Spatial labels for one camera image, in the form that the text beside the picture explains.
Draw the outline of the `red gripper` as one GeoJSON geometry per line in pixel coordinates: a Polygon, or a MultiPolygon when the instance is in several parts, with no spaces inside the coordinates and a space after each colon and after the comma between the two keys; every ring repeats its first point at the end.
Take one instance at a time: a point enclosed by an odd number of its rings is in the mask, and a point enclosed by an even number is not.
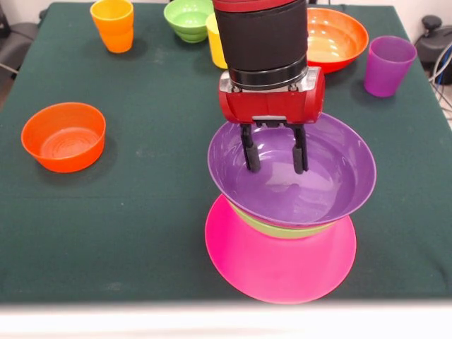
{"type": "Polygon", "coordinates": [[[323,109],[324,92],[325,77],[320,67],[309,67],[298,81],[270,90],[238,88],[231,81],[228,71],[222,73],[218,88],[220,107],[226,120],[241,124],[242,147],[246,168],[250,172],[259,172],[261,168],[250,124],[265,121],[282,121],[293,125],[295,172],[302,174],[309,169],[303,124],[318,120],[323,109]]]}

